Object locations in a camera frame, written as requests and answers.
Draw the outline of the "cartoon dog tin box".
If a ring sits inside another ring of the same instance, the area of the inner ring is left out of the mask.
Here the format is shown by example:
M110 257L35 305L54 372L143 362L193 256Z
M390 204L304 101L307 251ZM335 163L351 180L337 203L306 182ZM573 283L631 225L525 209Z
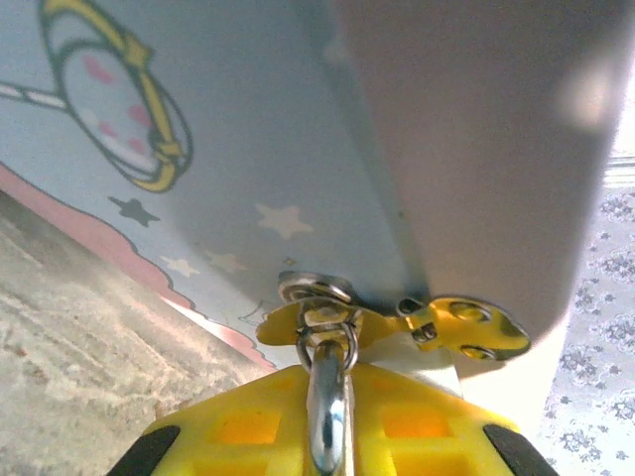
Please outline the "cartoon dog tin box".
M459 362L540 396L624 91L635 0L0 0L0 190L268 368L284 274L481 298Z

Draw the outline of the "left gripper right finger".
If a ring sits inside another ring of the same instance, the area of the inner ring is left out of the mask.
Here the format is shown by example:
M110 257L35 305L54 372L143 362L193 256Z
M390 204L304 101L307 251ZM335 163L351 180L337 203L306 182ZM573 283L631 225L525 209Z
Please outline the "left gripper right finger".
M351 378L355 476L559 476L503 416L373 365Z

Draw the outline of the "small brass padlock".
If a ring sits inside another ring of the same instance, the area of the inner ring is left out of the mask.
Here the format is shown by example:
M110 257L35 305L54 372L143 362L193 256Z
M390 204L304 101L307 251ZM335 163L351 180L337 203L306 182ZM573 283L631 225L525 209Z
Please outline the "small brass padlock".
M308 474L354 476L353 398L344 350L321 342L310 357L307 391Z

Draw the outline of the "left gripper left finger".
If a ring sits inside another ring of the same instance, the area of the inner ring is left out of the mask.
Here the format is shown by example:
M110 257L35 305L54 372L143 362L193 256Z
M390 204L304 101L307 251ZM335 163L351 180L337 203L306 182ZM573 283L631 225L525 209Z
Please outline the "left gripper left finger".
M288 367L151 423L116 476L309 476L309 374Z

